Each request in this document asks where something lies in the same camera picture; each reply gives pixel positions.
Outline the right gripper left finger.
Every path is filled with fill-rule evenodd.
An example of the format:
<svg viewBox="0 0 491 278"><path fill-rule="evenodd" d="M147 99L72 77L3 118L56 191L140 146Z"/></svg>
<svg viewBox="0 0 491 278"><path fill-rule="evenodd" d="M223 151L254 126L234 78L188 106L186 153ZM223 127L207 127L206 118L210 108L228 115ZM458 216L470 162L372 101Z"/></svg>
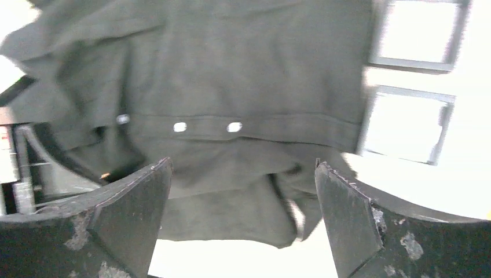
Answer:
<svg viewBox="0 0 491 278"><path fill-rule="evenodd" d="M1 218L2 277L147 277L170 191L164 158L35 214Z"/></svg>

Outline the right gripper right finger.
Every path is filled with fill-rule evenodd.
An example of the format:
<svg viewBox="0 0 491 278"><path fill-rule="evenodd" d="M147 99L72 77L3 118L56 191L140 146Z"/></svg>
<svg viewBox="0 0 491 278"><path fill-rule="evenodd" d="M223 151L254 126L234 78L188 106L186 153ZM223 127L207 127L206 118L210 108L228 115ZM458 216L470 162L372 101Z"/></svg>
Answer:
<svg viewBox="0 0 491 278"><path fill-rule="evenodd" d="M408 202L326 162L315 182L339 277L490 276L490 221Z"/></svg>

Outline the black button shirt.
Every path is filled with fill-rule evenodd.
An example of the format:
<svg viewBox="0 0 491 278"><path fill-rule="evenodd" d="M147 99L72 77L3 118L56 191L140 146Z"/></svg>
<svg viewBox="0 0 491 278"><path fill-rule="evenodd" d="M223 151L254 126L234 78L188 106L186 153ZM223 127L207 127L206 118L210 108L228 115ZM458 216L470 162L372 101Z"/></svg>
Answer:
<svg viewBox="0 0 491 278"><path fill-rule="evenodd" d="M48 123L97 180L164 157L159 237L277 248L321 215L314 161L352 175L371 1L35 1L1 55L34 84L9 104Z"/></svg>

